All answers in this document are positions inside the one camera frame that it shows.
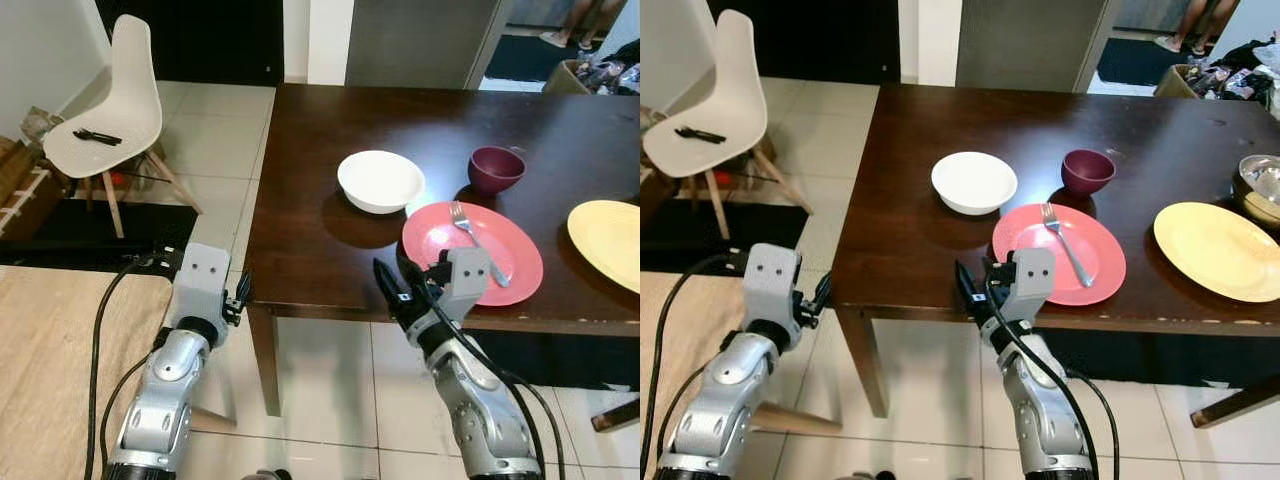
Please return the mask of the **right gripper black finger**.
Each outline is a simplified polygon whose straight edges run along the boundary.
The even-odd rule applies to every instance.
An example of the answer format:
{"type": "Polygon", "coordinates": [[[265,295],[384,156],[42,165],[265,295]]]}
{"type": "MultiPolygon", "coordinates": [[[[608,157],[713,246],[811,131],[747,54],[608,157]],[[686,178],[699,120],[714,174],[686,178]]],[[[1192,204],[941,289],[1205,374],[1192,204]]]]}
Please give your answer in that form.
{"type": "Polygon", "coordinates": [[[974,283],[970,270],[960,261],[955,262],[955,280],[966,315],[970,319],[991,319],[986,292],[974,283]]]}
{"type": "Polygon", "coordinates": [[[396,274],[381,259],[372,260],[372,274],[378,284],[378,289],[381,297],[385,300],[389,307],[398,307],[401,305],[402,289],[397,280],[396,274]]]}

